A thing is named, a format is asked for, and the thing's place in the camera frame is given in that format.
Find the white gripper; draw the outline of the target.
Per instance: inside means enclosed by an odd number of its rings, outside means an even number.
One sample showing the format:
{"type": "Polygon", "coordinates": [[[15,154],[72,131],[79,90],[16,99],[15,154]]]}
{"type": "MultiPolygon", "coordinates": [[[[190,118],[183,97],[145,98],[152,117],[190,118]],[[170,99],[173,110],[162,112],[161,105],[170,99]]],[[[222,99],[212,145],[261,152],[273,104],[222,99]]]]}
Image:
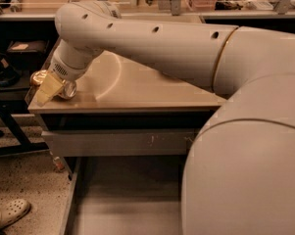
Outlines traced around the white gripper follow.
{"type": "Polygon", "coordinates": [[[44,106],[62,91],[63,80],[75,81],[85,73],[85,70],[73,69],[66,65],[57,56],[51,59],[49,70],[40,70],[34,75],[34,82],[39,86],[36,92],[39,106],[44,106]]]}

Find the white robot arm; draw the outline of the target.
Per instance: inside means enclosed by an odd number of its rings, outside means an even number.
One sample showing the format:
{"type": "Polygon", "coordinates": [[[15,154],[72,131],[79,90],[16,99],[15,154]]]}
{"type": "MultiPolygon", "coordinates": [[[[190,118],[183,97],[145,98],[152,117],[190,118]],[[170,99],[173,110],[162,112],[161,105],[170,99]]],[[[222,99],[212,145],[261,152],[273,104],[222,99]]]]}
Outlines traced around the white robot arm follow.
{"type": "Polygon", "coordinates": [[[106,1],[79,1],[55,15],[60,37],[47,102],[102,54],[175,79],[111,81],[110,108],[195,108],[215,113],[187,155],[183,235],[295,235],[295,34],[268,29],[123,18],[106,1]]]}

